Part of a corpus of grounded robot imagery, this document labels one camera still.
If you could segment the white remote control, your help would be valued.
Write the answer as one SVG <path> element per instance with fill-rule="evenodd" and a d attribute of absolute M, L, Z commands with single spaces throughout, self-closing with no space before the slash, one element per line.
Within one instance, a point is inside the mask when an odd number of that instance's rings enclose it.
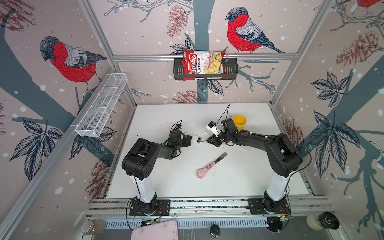
<path fill-rule="evenodd" d="M 192 143 L 200 144 L 201 141 L 202 141 L 202 137 L 200 137 L 198 135 L 191 134 L 191 133 L 188 133 L 188 132 L 185 132 L 185 135 L 188 136 L 188 137 L 191 137 L 191 142 Z"/>

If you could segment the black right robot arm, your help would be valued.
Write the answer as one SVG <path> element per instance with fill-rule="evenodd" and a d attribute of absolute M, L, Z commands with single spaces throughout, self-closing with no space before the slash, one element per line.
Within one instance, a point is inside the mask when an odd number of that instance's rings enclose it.
<path fill-rule="evenodd" d="M 208 123 L 206 128 L 213 134 L 207 139 L 207 143 L 217 148 L 222 143 L 233 143 L 266 152 L 274 173 L 269 187 L 264 192 L 263 208 L 269 214 L 281 210 L 286 200 L 289 181 L 295 173 L 299 172 L 299 166 L 303 162 L 295 145 L 285 134 L 269 136 L 238 130 L 231 118 L 225 119 L 221 123 L 222 131 L 217 128 L 215 122 Z"/>

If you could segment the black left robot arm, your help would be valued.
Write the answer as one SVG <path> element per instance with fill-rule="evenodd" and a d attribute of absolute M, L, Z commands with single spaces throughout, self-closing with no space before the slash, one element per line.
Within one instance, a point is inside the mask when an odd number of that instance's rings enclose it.
<path fill-rule="evenodd" d="M 181 154 L 182 148 L 190 147 L 192 136 L 173 129 L 164 143 L 139 138 L 122 161 L 122 169 L 135 183 L 138 194 L 131 201 L 131 216 L 150 216 L 157 211 L 157 193 L 150 174 L 157 159 L 172 160 Z"/>

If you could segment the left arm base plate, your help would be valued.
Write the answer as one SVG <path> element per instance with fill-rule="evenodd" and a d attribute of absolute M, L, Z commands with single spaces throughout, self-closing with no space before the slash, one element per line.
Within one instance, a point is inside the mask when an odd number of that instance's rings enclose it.
<path fill-rule="evenodd" d="M 145 217 L 145 216 L 168 216 L 170 214 L 170 200 L 153 199 L 149 203 L 144 203 L 136 198 L 128 204 L 130 217 Z"/>

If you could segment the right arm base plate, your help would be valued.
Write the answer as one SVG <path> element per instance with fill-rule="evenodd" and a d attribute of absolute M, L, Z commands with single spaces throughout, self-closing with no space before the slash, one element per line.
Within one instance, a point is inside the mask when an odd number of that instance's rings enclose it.
<path fill-rule="evenodd" d="M 291 209 L 287 198 L 275 202 L 271 199 L 248 199 L 251 215 L 290 215 Z"/>

